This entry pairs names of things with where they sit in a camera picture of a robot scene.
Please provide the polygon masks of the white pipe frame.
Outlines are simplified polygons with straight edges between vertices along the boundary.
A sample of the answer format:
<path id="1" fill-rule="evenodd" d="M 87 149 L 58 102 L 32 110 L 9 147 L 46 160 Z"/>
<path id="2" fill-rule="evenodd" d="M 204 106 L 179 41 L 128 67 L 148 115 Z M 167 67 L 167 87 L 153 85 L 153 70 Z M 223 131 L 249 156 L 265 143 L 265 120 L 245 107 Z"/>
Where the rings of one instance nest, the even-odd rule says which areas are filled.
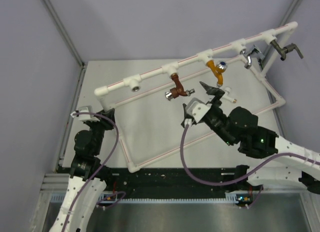
<path id="1" fill-rule="evenodd" d="M 188 79 L 192 79 L 194 77 L 200 76 L 207 72 L 212 72 L 213 75 L 217 79 L 217 86 L 220 88 L 223 86 L 223 72 L 226 70 L 226 65 L 222 65 L 221 63 L 215 63 L 213 56 L 221 54 L 223 52 L 227 52 L 230 50 L 236 51 L 238 54 L 237 56 L 230 58 L 227 60 L 228 63 L 234 63 L 237 61 L 242 61 L 244 63 L 244 67 L 250 70 L 256 79 L 262 83 L 262 85 L 267 89 L 268 92 L 275 98 L 275 102 L 256 112 L 256 115 L 263 114 L 265 112 L 271 111 L 273 109 L 279 108 L 283 106 L 286 101 L 285 99 L 278 94 L 278 92 L 267 82 L 266 75 L 269 69 L 271 68 L 272 64 L 276 60 L 277 56 L 280 55 L 282 60 L 285 60 L 286 55 L 294 50 L 294 45 L 285 45 L 290 36 L 294 33 L 297 29 L 298 23 L 296 21 L 289 22 L 283 26 L 278 28 L 270 29 L 263 31 L 259 34 L 254 36 L 250 36 L 248 38 L 242 38 L 235 40 L 227 45 L 217 47 L 215 49 L 208 49 L 202 52 L 197 53 L 191 57 L 182 59 L 180 61 L 174 61 L 156 69 L 144 72 L 142 74 L 135 74 L 133 76 L 126 77 L 121 81 L 110 85 L 104 85 L 98 87 L 94 90 L 95 97 L 100 102 L 102 108 L 104 110 L 108 110 L 111 108 L 116 108 L 121 105 L 127 104 L 129 102 L 133 102 L 137 99 L 141 99 L 145 96 L 151 95 L 159 90 L 163 90 L 168 87 L 167 84 L 161 85 L 159 87 L 153 88 L 151 90 L 145 91 L 141 94 L 135 95 L 131 98 L 125 99 L 122 102 L 118 102 L 115 104 L 107 105 L 104 101 L 105 96 L 107 96 L 110 92 L 118 90 L 123 87 L 129 87 L 132 92 L 137 92 L 141 86 L 141 82 L 152 77 L 156 77 L 161 74 L 167 74 L 168 77 L 171 79 L 171 84 L 174 85 L 174 88 L 170 89 L 168 92 L 165 93 L 165 97 L 168 101 L 176 99 L 178 97 L 189 97 L 191 96 L 195 90 L 184 89 L 182 82 Z M 270 45 L 274 48 L 273 54 L 270 56 L 266 65 L 263 67 L 261 72 L 256 72 L 255 68 L 252 67 L 252 57 L 250 53 L 247 52 L 247 44 L 251 44 L 258 41 L 265 41 L 267 45 Z M 188 75 L 183 78 L 179 78 L 178 69 L 184 66 L 202 62 L 205 64 L 206 68 L 195 72 L 191 75 Z"/>

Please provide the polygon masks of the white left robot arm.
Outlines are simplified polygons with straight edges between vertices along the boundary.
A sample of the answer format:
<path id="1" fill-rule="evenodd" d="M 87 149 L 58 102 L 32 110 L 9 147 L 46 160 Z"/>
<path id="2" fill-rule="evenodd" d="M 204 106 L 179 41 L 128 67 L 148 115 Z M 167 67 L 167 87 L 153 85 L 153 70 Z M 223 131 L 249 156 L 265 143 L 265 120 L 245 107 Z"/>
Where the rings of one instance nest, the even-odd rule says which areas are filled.
<path id="1" fill-rule="evenodd" d="M 70 115 L 89 129 L 74 137 L 67 190 L 51 232 L 85 232 L 98 198 L 114 183 L 110 168 L 98 156 L 105 132 L 117 129 L 115 110 L 94 113 L 91 106 L 83 106 Z"/>

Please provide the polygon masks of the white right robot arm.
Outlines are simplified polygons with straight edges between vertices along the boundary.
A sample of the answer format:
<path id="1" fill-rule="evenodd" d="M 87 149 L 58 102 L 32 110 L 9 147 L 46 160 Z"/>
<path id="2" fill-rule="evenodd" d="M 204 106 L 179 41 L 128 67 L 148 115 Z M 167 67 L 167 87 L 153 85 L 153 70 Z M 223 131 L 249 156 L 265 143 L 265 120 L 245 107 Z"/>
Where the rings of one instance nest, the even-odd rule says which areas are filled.
<path id="1" fill-rule="evenodd" d="M 275 131 L 258 125 L 258 116 L 244 107 L 237 106 L 228 115 L 221 109 L 224 91 L 204 82 L 200 85 L 212 99 L 203 102 L 192 98 L 183 104 L 184 131 L 180 142 L 180 159 L 187 175 L 194 181 L 208 186 L 234 184 L 239 190 L 250 185 L 263 186 L 280 182 L 299 186 L 313 194 L 320 193 L 320 155 L 278 135 Z M 233 180 L 211 182 L 192 174 L 184 158 L 184 142 L 190 127 L 204 123 L 228 146 L 238 145 L 238 151 L 249 158 L 262 160 L 251 171 L 240 172 Z"/>

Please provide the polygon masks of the brown faucet chrome knob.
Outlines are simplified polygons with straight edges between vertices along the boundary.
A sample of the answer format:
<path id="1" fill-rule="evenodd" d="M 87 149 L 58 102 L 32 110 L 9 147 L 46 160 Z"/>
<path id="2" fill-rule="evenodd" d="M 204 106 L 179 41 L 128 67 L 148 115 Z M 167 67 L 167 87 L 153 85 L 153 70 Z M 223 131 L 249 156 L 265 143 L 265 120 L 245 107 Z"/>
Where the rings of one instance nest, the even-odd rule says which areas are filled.
<path id="1" fill-rule="evenodd" d="M 182 83 L 180 82 L 179 75 L 174 73 L 171 75 L 171 80 L 174 82 L 175 87 L 171 88 L 169 91 L 165 92 L 165 98 L 168 101 L 176 99 L 178 97 L 190 97 L 195 93 L 195 89 L 185 90 Z"/>

